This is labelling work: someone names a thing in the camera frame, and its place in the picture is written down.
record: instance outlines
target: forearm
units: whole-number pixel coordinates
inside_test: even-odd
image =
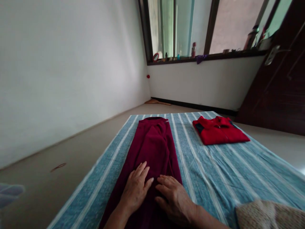
[[[197,229],[229,229],[226,225],[211,216],[203,207],[196,205],[191,225]]]
[[[130,213],[128,210],[121,203],[119,203],[115,210],[111,213],[104,229],[124,229],[129,217]]]

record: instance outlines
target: tiled floor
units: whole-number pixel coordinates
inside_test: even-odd
[[[0,183],[26,188],[4,209],[4,229],[46,228],[130,115],[194,111],[198,110],[144,104],[0,171]],[[305,137],[238,126],[305,174]],[[62,163],[66,165],[50,172]]]

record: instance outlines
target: maroon garment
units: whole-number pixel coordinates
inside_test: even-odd
[[[182,184],[173,136],[168,119],[151,117],[139,121],[126,161],[103,214],[100,229],[118,205],[129,174],[145,161],[150,167],[145,182],[152,177],[154,182],[143,204],[129,218],[125,228],[178,228],[154,200],[161,195],[155,189],[160,174],[172,176]]]
[[[198,120],[193,121],[193,126],[205,145],[250,141],[229,118],[217,116],[214,119],[205,119],[200,116]]]

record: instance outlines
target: window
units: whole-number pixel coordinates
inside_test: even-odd
[[[292,0],[138,1],[150,64],[156,53],[158,61],[166,54],[194,61],[193,45],[196,55],[214,59],[265,55],[261,43],[279,29]]]
[[[209,54],[222,53],[224,49],[243,50],[263,2],[220,0]]]

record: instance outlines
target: human hand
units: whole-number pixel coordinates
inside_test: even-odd
[[[145,183],[149,170],[149,167],[145,167],[146,164],[147,162],[141,163],[136,170],[130,173],[118,204],[118,207],[125,209],[129,216],[139,209],[153,183],[153,177]]]
[[[166,197],[168,203],[162,197],[156,197],[155,200],[168,218],[180,226],[191,226],[197,206],[191,201],[184,187],[170,176],[160,175],[157,181],[160,184],[156,189]]]

